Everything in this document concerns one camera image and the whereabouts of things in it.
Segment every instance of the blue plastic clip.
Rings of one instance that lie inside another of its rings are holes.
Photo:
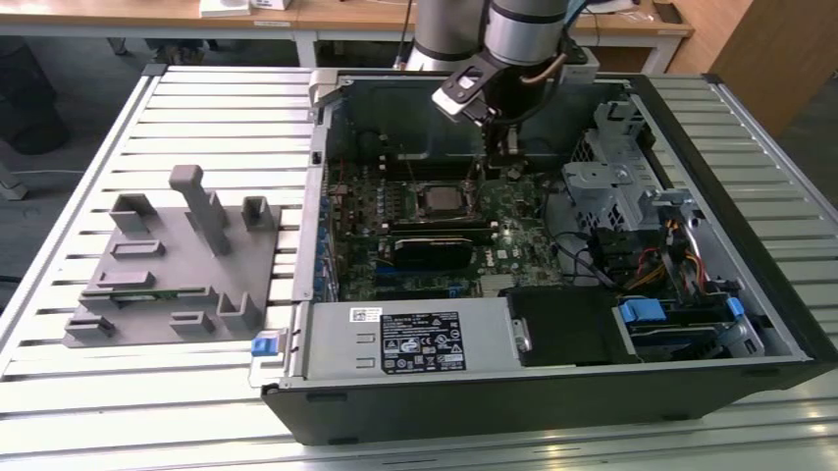
[[[619,305],[619,314],[623,317],[624,323],[666,320],[666,313],[656,299],[627,299],[626,302]]]
[[[273,337],[256,337],[249,344],[251,356],[279,355],[279,339]]]
[[[744,315],[744,306],[742,306],[742,301],[738,300],[738,297],[728,297],[726,303],[736,319],[742,317]]]

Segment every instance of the yellow wire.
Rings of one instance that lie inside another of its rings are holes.
[[[640,280],[638,280],[627,289],[634,289],[654,280],[663,273],[663,265],[652,270]]]

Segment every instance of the motherboard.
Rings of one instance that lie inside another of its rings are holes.
[[[562,284],[543,174],[487,180],[478,162],[383,158],[332,166],[328,179],[342,301],[487,297]]]

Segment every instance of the wooden desk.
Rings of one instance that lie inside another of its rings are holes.
[[[652,13],[651,0],[643,0],[640,11]],[[297,43],[303,67],[316,67],[316,41],[395,41],[403,20],[404,6],[371,0],[295,0],[287,11],[253,9],[248,17],[204,19],[197,17],[197,0],[3,0],[0,3],[0,34],[291,39]],[[680,39],[691,32],[687,25],[636,21],[623,15],[600,15],[595,20],[583,16],[574,28],[579,43],[599,47],[598,55],[612,48],[644,48],[640,64],[646,73],[664,71]],[[627,50],[610,52],[626,56]]]

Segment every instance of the desk leg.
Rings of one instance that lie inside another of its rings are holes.
[[[650,58],[643,65],[643,74],[664,74],[671,58],[680,44],[680,36],[660,36],[655,49],[650,53]]]
[[[293,41],[297,44],[297,57],[300,58],[300,67],[316,67],[316,31],[293,31]]]

